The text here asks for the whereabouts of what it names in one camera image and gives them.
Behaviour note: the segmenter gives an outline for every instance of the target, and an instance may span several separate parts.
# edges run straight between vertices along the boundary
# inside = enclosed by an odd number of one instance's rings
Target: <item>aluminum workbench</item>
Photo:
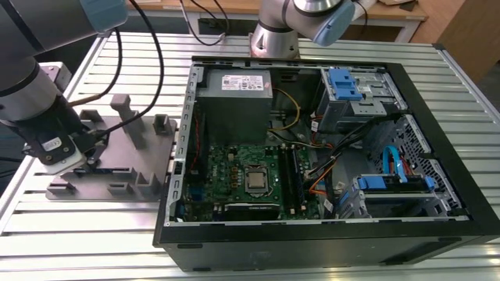
[[[150,34],[125,33],[125,68],[111,93],[150,104],[158,55]],[[191,56],[249,56],[249,38],[202,46],[191,35],[161,35],[166,56],[163,96],[150,114],[181,117]],[[70,100],[102,92],[117,70],[117,38],[98,38],[75,74]],[[497,212],[500,211],[500,115],[446,51],[429,44],[301,41],[305,59],[402,63]],[[109,107],[111,95],[81,109]],[[0,199],[0,280],[494,280],[500,278],[500,239],[467,246],[413,266],[185,273],[153,247],[158,203],[51,202],[51,177],[27,158]]]

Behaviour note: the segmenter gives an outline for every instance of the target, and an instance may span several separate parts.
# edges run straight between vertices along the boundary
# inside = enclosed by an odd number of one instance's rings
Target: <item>black cable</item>
[[[287,122],[286,122],[286,119],[283,119],[283,127],[287,127]],[[290,135],[294,137],[294,139],[301,142],[302,140],[299,139],[299,136],[294,133],[293,129],[291,128],[287,128],[287,133],[290,133]]]
[[[195,3],[197,6],[199,6],[206,12],[209,12],[211,14],[211,16],[218,19],[215,17],[215,15],[199,4],[197,3],[197,1],[193,1]],[[226,32],[219,36],[219,39],[218,41],[215,41],[214,43],[206,43],[205,41],[202,41],[202,39],[198,37],[197,35],[197,32],[194,31],[194,27],[191,26],[191,23],[190,23],[190,19],[189,19],[189,14],[186,12],[186,7],[185,7],[185,0],[179,0],[179,3],[181,3],[181,9],[183,10],[183,15],[185,15],[185,20],[186,20],[186,23],[189,24],[189,28],[190,28],[190,31],[197,39],[198,42],[201,42],[201,44],[206,45],[206,46],[215,46],[218,45],[226,38],[226,35],[227,33],[230,32],[230,18],[229,18],[229,15],[226,14],[226,11],[223,9],[223,7],[221,6],[218,0],[214,0],[214,2],[217,3],[223,15],[225,15],[225,18],[226,18]]]
[[[122,73],[122,65],[123,65],[123,62],[125,62],[125,46],[123,46],[123,42],[122,42],[121,30],[118,28],[115,28],[115,33],[117,33],[117,42],[118,42],[118,65],[117,65],[115,76],[114,76],[114,78],[111,80],[109,88],[105,90],[105,92],[102,92],[98,95],[94,95],[94,96],[91,96],[89,98],[83,98],[81,100],[70,102],[69,103],[70,107],[75,107],[78,105],[83,105],[83,104],[87,104],[87,103],[90,103],[93,101],[99,100],[102,97],[105,97],[111,92],[111,89],[114,88],[114,86],[115,86],[115,84],[118,82],[118,78],[119,78],[121,73]]]
[[[309,173],[310,175],[318,173],[321,170],[323,170],[326,167],[330,167],[333,163],[335,163],[337,158],[343,153],[343,150],[350,147],[351,144],[359,142],[365,137],[366,134],[370,132],[371,128],[378,125],[382,122],[398,120],[403,116],[405,112],[397,112],[387,116],[375,117],[371,120],[369,120],[366,123],[363,123],[362,126],[359,126],[355,130],[353,130],[345,138],[339,141],[339,144],[335,146],[331,155],[337,155],[334,158],[329,159],[326,163],[319,165],[315,169],[311,170]]]
[[[13,173],[13,172],[17,172],[18,171],[18,168],[15,168],[15,169],[9,169],[9,170],[6,170],[6,171],[2,171],[0,172],[0,176],[3,175],[3,174],[6,174],[6,173]]]
[[[0,179],[3,179],[5,177],[13,176],[15,173],[17,173],[17,172],[13,172],[13,173],[10,173],[10,174],[5,174],[5,175],[2,175],[2,176],[0,176]]]
[[[362,33],[361,33],[361,35],[358,37],[358,40],[362,40],[362,37],[366,34],[367,28],[369,28],[369,11],[367,11],[366,7],[362,5],[361,0],[354,0],[354,3],[359,4],[359,6],[362,7],[363,11],[366,12],[366,24],[363,25]]]
[[[155,28],[150,22],[150,19],[149,19],[149,16],[147,14],[145,13],[143,9],[141,8],[141,6],[138,5],[137,1],[135,0],[130,0],[131,3],[133,3],[133,6],[134,8],[138,10],[139,14],[141,14],[141,17],[143,18],[145,20],[145,23],[147,24],[149,26],[149,30],[151,32],[151,36],[154,37],[154,42],[155,42],[155,46],[157,46],[157,51],[158,51],[158,58],[161,60],[161,80],[158,82],[158,90],[157,90],[157,93],[155,93],[155,96],[154,96],[154,100],[151,102],[151,104],[149,105],[149,107],[145,109],[143,112],[141,112],[137,116],[134,116],[131,119],[129,119],[127,121],[117,124],[114,127],[109,128],[107,130],[99,132],[97,134],[97,137],[101,138],[106,135],[109,135],[113,131],[117,131],[118,129],[121,129],[123,126],[131,124],[134,121],[137,121],[139,118],[142,118],[150,111],[151,109],[155,107],[157,105],[157,101],[158,101],[158,98],[161,96],[161,93],[162,93],[162,88],[163,88],[163,79],[166,78],[166,63],[163,61],[163,53],[162,53],[162,46],[161,46],[161,42],[158,40],[158,36],[157,36],[157,31],[155,31]]]
[[[191,2],[194,2],[194,4],[201,8],[201,9],[203,9],[210,15],[211,15],[211,17],[217,20],[217,24],[221,26],[221,27],[223,27],[223,25],[219,23],[219,18],[214,15],[214,13],[205,7],[205,6],[202,6],[195,0],[191,0]],[[227,14],[226,14],[226,11],[225,11],[225,9],[222,8],[222,6],[219,5],[219,2],[218,2],[218,0],[215,0],[215,3],[217,3],[217,5],[219,6],[219,8],[221,8],[221,10],[222,10],[222,13],[225,14],[225,16],[226,16],[226,34],[229,35],[230,34],[230,19],[229,19],[229,16],[227,16]]]
[[[22,162],[23,162],[23,159],[11,158],[11,157],[2,157],[2,156],[0,156],[0,161],[22,163]]]

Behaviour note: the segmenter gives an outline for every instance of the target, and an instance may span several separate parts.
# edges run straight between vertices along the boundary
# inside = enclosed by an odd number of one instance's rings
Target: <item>floor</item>
[[[186,22],[183,19],[173,19],[173,24],[167,25],[165,23],[165,18],[153,18],[153,25],[161,33],[187,33]],[[237,30],[249,34],[254,31],[255,23],[250,21],[239,21],[237,23],[242,28]],[[145,31],[145,23],[139,18],[131,18],[127,24],[122,27],[123,31],[127,32],[141,32]],[[201,31],[203,34],[221,34],[223,31],[223,23],[218,24],[211,20],[205,20],[201,24]],[[85,39],[47,54],[38,57],[39,62],[43,61],[63,61],[73,73],[75,73],[81,62],[86,55],[86,50],[89,50],[94,39]],[[485,77],[483,81],[478,84],[485,95],[491,100],[497,109],[500,110],[500,63],[493,68],[489,75]],[[22,159],[21,150],[23,148],[25,142],[7,128],[0,126],[0,156],[11,157],[15,159]],[[13,179],[10,172],[19,167],[17,162],[0,161],[0,195],[9,186]]]

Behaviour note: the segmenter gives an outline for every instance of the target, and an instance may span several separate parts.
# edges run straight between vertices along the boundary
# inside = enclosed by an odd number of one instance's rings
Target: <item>ram slot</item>
[[[294,155],[290,148],[279,147],[279,169],[285,209],[289,214],[295,215],[301,204],[298,189],[294,185]]]
[[[298,200],[301,203],[301,208],[305,210],[306,208],[306,197],[305,197],[305,182],[303,182],[303,176],[301,174],[301,165],[299,165],[299,156],[298,151],[295,149],[291,149],[293,151],[293,158],[294,158],[294,186],[298,191]]]

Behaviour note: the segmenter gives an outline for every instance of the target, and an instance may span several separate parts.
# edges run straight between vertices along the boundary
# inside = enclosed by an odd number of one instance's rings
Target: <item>white label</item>
[[[51,139],[49,142],[43,143],[42,147],[45,147],[46,151],[51,151],[51,150],[55,150],[62,145],[63,145],[62,139],[55,138],[55,139]]]
[[[342,190],[342,189],[345,189],[345,187],[346,187],[346,184],[341,181],[341,182],[338,182],[338,185],[334,187],[334,189]]]
[[[222,78],[222,89],[230,91],[263,91],[263,77],[246,75],[226,75]]]
[[[407,16],[407,19],[426,20],[423,16]]]
[[[323,204],[330,212],[334,211],[334,204],[326,199],[326,204]]]
[[[321,123],[317,121],[311,122],[311,131],[318,132],[318,127],[321,126]]]
[[[358,87],[358,90],[361,92],[373,92],[373,89],[370,87]]]
[[[177,7],[177,6],[163,6],[163,9],[165,10],[181,10],[181,6]]]

